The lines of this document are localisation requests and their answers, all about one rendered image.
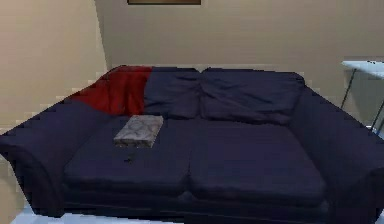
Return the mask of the grey patterned box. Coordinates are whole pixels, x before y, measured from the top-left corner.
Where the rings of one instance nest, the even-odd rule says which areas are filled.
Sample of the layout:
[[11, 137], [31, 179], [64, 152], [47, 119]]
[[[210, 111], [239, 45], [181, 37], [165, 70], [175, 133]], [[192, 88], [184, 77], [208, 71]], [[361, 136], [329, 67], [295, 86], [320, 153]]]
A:
[[120, 147], [151, 148], [163, 123], [162, 116], [133, 115], [115, 135], [113, 142]]

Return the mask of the red blanket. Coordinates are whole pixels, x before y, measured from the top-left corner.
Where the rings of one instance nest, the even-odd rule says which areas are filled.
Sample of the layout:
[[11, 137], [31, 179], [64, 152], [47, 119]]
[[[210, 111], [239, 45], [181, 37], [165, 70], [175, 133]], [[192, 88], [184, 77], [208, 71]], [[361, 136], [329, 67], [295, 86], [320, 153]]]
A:
[[70, 99], [110, 115], [141, 115], [144, 112], [144, 89], [151, 72], [152, 67], [148, 66], [121, 65], [72, 94]]

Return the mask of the dark blue sofa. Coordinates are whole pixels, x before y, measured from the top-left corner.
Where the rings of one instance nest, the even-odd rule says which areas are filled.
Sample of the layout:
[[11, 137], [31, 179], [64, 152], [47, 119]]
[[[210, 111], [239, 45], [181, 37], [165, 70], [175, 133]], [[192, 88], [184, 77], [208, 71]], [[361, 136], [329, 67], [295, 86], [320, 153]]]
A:
[[375, 224], [384, 139], [294, 72], [152, 67], [151, 148], [120, 147], [133, 116], [70, 97], [0, 135], [32, 210], [184, 224]]

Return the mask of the white table with black legs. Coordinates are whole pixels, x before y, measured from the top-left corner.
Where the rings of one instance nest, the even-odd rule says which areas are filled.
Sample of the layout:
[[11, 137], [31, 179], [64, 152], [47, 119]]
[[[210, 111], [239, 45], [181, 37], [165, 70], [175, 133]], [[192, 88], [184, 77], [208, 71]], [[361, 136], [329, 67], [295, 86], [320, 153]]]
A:
[[[347, 85], [340, 108], [343, 108], [345, 105], [345, 102], [347, 100], [348, 94], [352, 87], [352, 83], [357, 71], [361, 71], [363, 73], [370, 74], [373, 77], [384, 80], [384, 62], [371, 61], [371, 60], [364, 60], [364, 61], [351, 60], [351, 61], [342, 61], [341, 64], [345, 67], [351, 68], [352, 74], [348, 81], [348, 85]], [[375, 132], [377, 135], [380, 134], [382, 128], [384, 127], [384, 118], [380, 121], [379, 126], [376, 127], [376, 123], [379, 119], [379, 115], [383, 110], [384, 110], [384, 99], [381, 102], [381, 105], [375, 115], [375, 118], [372, 124], [369, 126], [370, 131]]]

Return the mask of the framed wall picture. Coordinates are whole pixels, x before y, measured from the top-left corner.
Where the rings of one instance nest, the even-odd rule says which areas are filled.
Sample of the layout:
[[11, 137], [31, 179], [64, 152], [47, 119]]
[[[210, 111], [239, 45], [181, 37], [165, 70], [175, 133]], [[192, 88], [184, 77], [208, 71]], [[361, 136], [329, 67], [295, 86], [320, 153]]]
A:
[[201, 5], [202, 0], [127, 0], [129, 5]]

